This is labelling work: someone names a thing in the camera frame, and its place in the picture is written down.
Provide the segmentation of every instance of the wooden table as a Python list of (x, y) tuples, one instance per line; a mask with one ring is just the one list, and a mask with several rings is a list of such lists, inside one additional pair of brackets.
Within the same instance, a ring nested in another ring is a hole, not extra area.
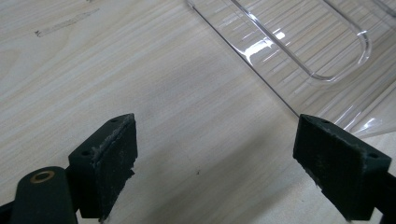
[[(0, 204), (134, 113), (136, 175), (106, 223), (346, 223), (292, 158), (297, 118), (183, 0), (0, 8)], [(364, 140), (396, 157), (396, 133)]]

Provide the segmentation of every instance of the transparent acrylic tray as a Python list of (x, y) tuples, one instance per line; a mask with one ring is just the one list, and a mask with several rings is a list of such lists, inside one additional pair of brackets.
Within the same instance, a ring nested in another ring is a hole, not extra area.
[(396, 131), (395, 0), (188, 0), (296, 114)]

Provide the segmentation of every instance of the black clamp jaw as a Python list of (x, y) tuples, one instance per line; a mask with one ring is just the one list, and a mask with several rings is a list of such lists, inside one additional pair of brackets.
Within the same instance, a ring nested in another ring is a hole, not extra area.
[(104, 220), (137, 158), (134, 115), (106, 122), (69, 155), (69, 167), (46, 167), (26, 175), (15, 201), (0, 207), (0, 223), (78, 223)]
[(325, 119), (301, 115), (293, 157), (346, 220), (396, 223), (396, 178), (391, 158)]

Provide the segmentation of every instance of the clamp jaw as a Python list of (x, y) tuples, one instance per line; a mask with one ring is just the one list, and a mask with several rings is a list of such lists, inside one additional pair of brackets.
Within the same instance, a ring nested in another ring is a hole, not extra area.
[(15, 201), (0, 207), (0, 223), (78, 223), (104, 220), (116, 202), (137, 158), (133, 114), (106, 122), (69, 155), (69, 167), (46, 167), (26, 175)]

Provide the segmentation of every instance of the scratch on table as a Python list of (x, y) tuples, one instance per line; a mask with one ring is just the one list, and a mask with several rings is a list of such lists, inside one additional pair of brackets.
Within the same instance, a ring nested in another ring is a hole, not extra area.
[(38, 30), (38, 31), (35, 32), (35, 34), (38, 37), (41, 37), (41, 36), (44, 36), (44, 35), (49, 35), (52, 32), (55, 32), (55, 31), (60, 30), (60, 29), (62, 29), (64, 27), (66, 27), (66, 26), (72, 25), (72, 24), (74, 24), (74, 23), (76, 23), (78, 21), (82, 21), (82, 20), (86, 19), (87, 17), (91, 16), (91, 14), (97, 12), (98, 10), (99, 10), (99, 8), (97, 8), (95, 10), (92, 10), (92, 11), (89, 11), (89, 12), (84, 12), (84, 13), (78, 14), (77, 16), (75, 16), (74, 18), (72, 18), (72, 19), (70, 19), (68, 21), (63, 21), (63, 22), (58, 23), (58, 24), (56, 24), (56, 25), (54, 25), (52, 27), (48, 27), (48, 28), (45, 28), (43, 30)]

